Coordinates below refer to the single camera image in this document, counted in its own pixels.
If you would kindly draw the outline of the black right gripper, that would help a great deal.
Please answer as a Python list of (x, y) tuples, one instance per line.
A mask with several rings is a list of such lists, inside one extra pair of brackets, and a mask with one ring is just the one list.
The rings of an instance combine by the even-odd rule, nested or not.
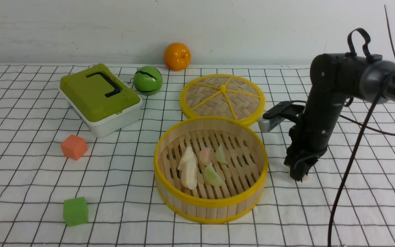
[(309, 170), (326, 153), (347, 95), (342, 93), (310, 93), (300, 120), (290, 131), (292, 143), (287, 149), (285, 165), (295, 181), (302, 181)]

